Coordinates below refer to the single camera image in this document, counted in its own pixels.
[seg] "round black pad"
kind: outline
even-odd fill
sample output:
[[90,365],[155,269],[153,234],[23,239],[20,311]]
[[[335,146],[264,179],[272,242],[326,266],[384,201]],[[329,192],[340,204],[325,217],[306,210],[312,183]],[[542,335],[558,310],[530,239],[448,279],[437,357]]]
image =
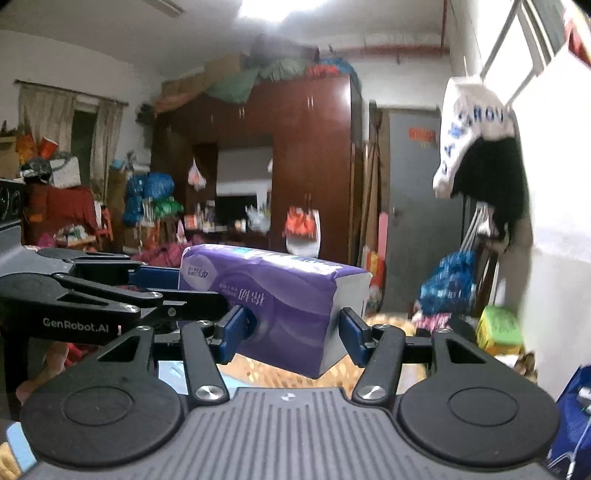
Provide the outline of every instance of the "round black pad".
[[414,385],[397,419],[411,441],[439,459],[506,468],[545,456],[560,417],[547,393],[491,358],[446,365]]
[[87,257],[84,252],[69,250],[67,248],[41,248],[37,255],[46,258],[56,258],[58,260],[73,260],[74,258]]
[[115,364],[101,364],[100,378],[86,380],[66,370],[31,396],[21,422],[37,456],[74,468],[108,468],[145,456],[172,437],[183,418],[174,390],[156,377],[116,370]]

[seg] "green cloth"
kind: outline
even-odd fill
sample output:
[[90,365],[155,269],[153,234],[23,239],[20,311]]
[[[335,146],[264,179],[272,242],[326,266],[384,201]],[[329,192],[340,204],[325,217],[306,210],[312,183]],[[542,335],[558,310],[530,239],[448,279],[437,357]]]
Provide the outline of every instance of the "green cloth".
[[522,345],[523,337],[519,331],[517,318],[507,309],[488,305],[480,318],[480,329],[487,343],[490,341],[496,345]]
[[303,59],[281,59],[276,60],[269,66],[261,69],[261,78],[272,82],[281,80],[293,80],[303,77],[306,74],[306,68],[313,65],[314,62]]
[[261,69],[238,72],[214,83],[205,93],[229,103],[246,103]]
[[279,82],[303,77],[306,68],[313,65],[310,60],[281,59],[274,61],[269,66],[244,70],[226,77],[214,83],[205,93],[229,103],[246,103],[251,95],[252,88],[260,80]]

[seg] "hanging clothes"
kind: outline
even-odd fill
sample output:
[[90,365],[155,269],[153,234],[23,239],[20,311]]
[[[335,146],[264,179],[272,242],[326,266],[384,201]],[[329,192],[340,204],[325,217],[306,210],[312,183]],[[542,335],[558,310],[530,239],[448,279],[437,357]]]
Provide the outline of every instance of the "hanging clothes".
[[438,198],[458,193],[494,207],[493,223],[509,239],[525,203],[521,149],[503,103],[478,77],[452,78],[441,110]]

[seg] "ceiling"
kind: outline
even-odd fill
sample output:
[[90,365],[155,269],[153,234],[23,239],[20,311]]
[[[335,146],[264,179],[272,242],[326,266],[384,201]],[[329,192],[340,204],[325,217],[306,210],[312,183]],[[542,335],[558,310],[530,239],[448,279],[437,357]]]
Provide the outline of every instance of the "ceiling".
[[225,53],[248,52],[263,31],[299,39],[436,33],[443,11],[443,0],[327,0],[272,27],[237,20],[241,0],[175,3],[185,9],[180,18],[170,18],[142,0],[12,0],[0,11],[0,30],[72,43],[170,77]]

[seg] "purple tissue package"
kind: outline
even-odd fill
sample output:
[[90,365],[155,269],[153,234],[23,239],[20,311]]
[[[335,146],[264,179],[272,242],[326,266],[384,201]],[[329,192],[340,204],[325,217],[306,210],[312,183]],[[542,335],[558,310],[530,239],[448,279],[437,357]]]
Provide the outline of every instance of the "purple tissue package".
[[183,253],[179,290],[217,291],[256,316],[239,353],[318,378],[345,355],[338,322],[343,307],[363,316],[371,273],[315,258],[229,245]]

